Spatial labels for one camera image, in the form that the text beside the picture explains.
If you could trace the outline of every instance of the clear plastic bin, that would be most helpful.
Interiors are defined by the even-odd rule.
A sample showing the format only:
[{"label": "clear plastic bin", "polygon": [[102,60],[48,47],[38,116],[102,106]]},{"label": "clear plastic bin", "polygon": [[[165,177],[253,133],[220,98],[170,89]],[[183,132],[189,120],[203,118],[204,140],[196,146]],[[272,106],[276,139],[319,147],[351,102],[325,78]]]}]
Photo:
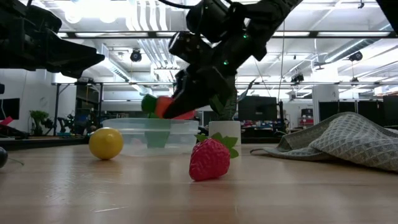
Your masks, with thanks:
[{"label": "clear plastic bin", "polygon": [[148,118],[117,118],[103,121],[104,127],[123,135],[121,154],[161,156],[191,153],[196,144],[198,121]]}]

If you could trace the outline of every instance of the camera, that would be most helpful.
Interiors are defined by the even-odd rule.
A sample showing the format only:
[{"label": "camera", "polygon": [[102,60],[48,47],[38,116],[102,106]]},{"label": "camera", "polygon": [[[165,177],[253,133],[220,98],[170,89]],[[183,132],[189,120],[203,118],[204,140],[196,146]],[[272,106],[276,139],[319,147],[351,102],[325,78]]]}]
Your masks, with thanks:
[{"label": "camera", "polygon": [[142,55],[139,49],[133,49],[130,55],[130,59],[132,62],[140,62],[142,59]]}]

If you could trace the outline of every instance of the cable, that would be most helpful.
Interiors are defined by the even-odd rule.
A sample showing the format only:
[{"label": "cable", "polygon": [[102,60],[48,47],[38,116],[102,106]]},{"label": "cable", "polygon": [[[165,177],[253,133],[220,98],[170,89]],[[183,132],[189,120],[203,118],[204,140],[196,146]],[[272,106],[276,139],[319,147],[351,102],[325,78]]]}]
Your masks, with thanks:
[{"label": "cable", "polygon": [[25,82],[24,82],[24,87],[22,89],[22,96],[21,100],[19,101],[19,107],[21,107],[22,102],[24,101],[24,93],[25,93],[25,87],[26,87],[26,80],[27,80],[27,70],[25,72]]},{"label": "cable", "polygon": [[260,69],[259,69],[259,66],[258,66],[258,64],[257,64],[256,59],[254,59],[254,63],[256,64],[257,71],[259,72],[259,75],[260,75],[260,77],[261,77],[262,83],[264,84],[264,86],[265,86],[265,88],[266,88],[266,90],[267,90],[267,92],[268,92],[269,97],[271,97],[271,94],[270,94],[269,91],[268,91],[268,87],[267,87],[266,83],[264,82],[264,79],[262,78],[262,75],[261,75],[261,72],[260,72]]},{"label": "cable", "polygon": [[179,8],[179,9],[191,9],[191,8],[194,7],[194,6],[186,6],[186,5],[183,5],[183,4],[177,4],[177,3],[174,3],[174,2],[170,2],[168,0],[158,0],[158,1],[160,1],[161,3],[166,4],[168,6],[176,7],[176,8]]},{"label": "cable", "polygon": [[22,165],[22,166],[24,166],[25,164],[24,164],[24,162],[21,162],[21,161],[19,161],[19,160],[16,160],[16,159],[13,159],[13,158],[8,158],[9,160],[12,160],[12,161],[14,161],[14,162],[17,162],[17,163],[19,163],[20,165]]},{"label": "cable", "polygon": [[2,114],[3,114],[3,116],[4,116],[4,119],[6,119],[7,117],[6,117],[6,113],[4,112],[4,109],[2,108],[2,103],[4,102],[4,100],[1,100],[1,111],[2,111]]},{"label": "cable", "polygon": [[284,52],[285,52],[285,21],[284,21],[284,35],[282,38],[282,65],[280,66],[280,80],[279,80],[279,88],[278,88],[278,99],[277,103],[279,102],[279,94],[280,94],[280,85],[282,84],[282,79],[284,76]]},{"label": "cable", "polygon": [[205,14],[205,4],[202,4],[201,8],[200,8],[200,18],[199,18],[198,26],[195,31],[195,35],[198,37],[200,37],[200,26],[201,26],[201,22],[203,21],[204,14]]},{"label": "cable", "polygon": [[354,79],[355,78],[355,73],[354,73],[354,62],[353,61],[351,61],[351,68],[353,70],[353,79]]}]

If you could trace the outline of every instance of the gray towel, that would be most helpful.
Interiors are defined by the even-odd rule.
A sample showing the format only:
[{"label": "gray towel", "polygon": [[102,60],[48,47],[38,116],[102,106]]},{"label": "gray towel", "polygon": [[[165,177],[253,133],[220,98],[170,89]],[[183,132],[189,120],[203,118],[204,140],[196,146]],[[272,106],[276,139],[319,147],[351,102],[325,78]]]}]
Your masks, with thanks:
[{"label": "gray towel", "polygon": [[269,156],[302,161],[343,159],[364,166],[398,172],[398,133],[365,117],[347,112],[282,137]]}]

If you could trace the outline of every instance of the fluorescent light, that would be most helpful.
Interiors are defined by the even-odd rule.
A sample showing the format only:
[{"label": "fluorescent light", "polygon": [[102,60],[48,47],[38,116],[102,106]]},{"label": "fluorescent light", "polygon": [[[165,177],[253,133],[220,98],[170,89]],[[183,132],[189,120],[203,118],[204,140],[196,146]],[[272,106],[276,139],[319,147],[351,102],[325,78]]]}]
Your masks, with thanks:
[{"label": "fluorescent light", "polygon": [[172,82],[131,82],[132,85],[173,85]]},{"label": "fluorescent light", "polygon": [[104,83],[104,85],[130,85],[130,83],[126,83],[126,82],[124,82],[124,83]]},{"label": "fluorescent light", "polygon": [[319,32],[318,37],[386,37],[390,32]]},{"label": "fluorescent light", "polygon": [[97,37],[99,35],[103,35],[104,33],[90,32],[90,33],[75,33],[77,37]]},{"label": "fluorescent light", "polygon": [[68,37],[68,34],[67,34],[67,33],[58,33],[57,35],[58,35],[60,38]]},{"label": "fluorescent light", "polygon": [[175,32],[157,32],[156,35],[158,37],[172,37]]},{"label": "fluorescent light", "polygon": [[148,37],[146,32],[76,32],[77,37]]},{"label": "fluorescent light", "polygon": [[277,31],[274,34],[274,37],[306,37],[310,35],[309,32],[296,32],[296,31]]}]

